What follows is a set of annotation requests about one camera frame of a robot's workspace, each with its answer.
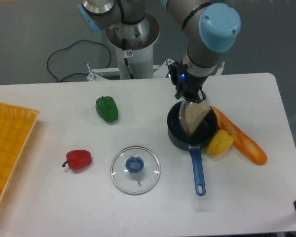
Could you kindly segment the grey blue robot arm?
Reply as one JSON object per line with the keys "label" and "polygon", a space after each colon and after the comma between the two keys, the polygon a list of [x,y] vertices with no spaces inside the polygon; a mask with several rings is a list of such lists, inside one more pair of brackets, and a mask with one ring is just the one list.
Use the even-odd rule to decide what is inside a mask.
{"label": "grey blue robot arm", "polygon": [[[240,16],[225,3],[209,0],[164,0],[162,5],[189,38],[181,61],[168,67],[175,97],[200,103],[205,98],[203,83],[240,32]],[[138,60],[130,60],[140,50],[153,46],[159,36],[158,22],[146,13],[144,1],[84,0],[77,7],[90,30],[105,31],[116,47],[122,78],[151,77],[151,56],[146,56],[148,62],[140,69],[136,68]]]}

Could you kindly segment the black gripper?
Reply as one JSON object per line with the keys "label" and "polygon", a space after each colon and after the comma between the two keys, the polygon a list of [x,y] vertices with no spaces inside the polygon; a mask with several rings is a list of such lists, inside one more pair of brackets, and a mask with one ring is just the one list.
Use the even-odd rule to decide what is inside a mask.
{"label": "black gripper", "polygon": [[204,77],[194,76],[187,70],[188,65],[182,62],[175,61],[168,66],[169,77],[176,89],[175,98],[192,99],[193,103],[201,103],[205,100],[202,86],[208,75]]}

